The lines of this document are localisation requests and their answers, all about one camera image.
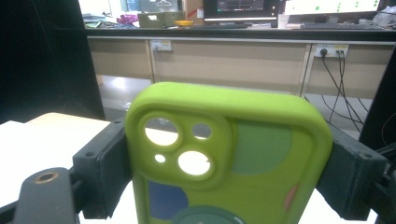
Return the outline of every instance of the cabinet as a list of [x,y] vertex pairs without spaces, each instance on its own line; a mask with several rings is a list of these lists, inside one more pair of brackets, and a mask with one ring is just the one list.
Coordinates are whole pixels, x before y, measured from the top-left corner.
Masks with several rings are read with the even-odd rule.
[[[156,37],[90,36],[97,75],[147,78],[153,82],[178,81],[231,86],[296,95],[336,94],[321,58],[318,43],[286,39],[167,38],[172,51],[155,51]],[[389,62],[394,43],[348,44],[345,86],[348,96],[372,99]],[[340,61],[326,58],[339,80]]]

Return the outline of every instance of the desk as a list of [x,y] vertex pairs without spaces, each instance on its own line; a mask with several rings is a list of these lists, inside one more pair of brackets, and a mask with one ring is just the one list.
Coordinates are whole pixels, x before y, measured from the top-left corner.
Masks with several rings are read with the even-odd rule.
[[[347,44],[347,96],[373,99],[396,31],[87,30],[96,75],[336,95],[318,44]],[[154,51],[170,40],[172,51]],[[328,61],[338,71],[335,59]]]
[[[18,200],[21,182],[28,176],[51,167],[72,166],[72,156],[86,145],[109,122],[49,113],[27,123],[9,121],[0,125],[0,206]],[[134,192],[131,184],[109,220],[85,220],[84,223],[134,223]],[[375,223],[375,214],[367,222],[348,222],[340,219],[314,191],[300,221],[301,224]]]

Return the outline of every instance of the cabinet door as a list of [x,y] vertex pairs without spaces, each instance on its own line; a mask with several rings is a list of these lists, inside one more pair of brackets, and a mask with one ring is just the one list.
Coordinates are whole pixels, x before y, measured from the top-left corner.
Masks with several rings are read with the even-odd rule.
[[178,40],[172,48],[154,52],[155,81],[297,93],[306,44]]
[[151,79],[146,40],[89,38],[96,75]]
[[[389,45],[349,45],[346,54],[344,85],[347,97],[373,99],[378,84],[388,65],[393,46]],[[336,83],[340,83],[340,61],[338,58],[325,58]],[[321,58],[315,58],[308,74],[306,93],[336,95],[329,72]]]

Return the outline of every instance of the white desk surface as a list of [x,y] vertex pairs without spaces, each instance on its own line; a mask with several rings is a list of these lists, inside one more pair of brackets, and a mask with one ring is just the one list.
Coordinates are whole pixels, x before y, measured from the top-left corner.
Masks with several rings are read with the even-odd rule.
[[[70,168],[73,155],[108,124],[107,121],[48,113],[27,123],[9,121],[0,125],[0,206],[18,200],[21,183],[28,176],[52,167]],[[82,224],[137,224],[131,184],[124,191],[113,218],[86,220],[82,213],[79,216]],[[375,217],[372,212],[368,221],[345,221],[314,191],[299,223],[373,224]]]

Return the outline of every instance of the black plastic bracket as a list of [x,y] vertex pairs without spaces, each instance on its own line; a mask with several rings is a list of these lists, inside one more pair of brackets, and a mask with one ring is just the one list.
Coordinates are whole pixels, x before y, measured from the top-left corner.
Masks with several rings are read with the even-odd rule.
[[82,208],[87,219],[111,217],[132,180],[123,126],[123,119],[113,121],[73,156],[76,178],[88,185]]
[[317,184],[329,206],[346,220],[367,220],[370,188],[379,182],[388,160],[342,131],[332,130],[332,154]]
[[12,223],[77,223],[69,171],[51,168],[28,177]]
[[381,223],[396,223],[396,172],[374,183],[366,197]]

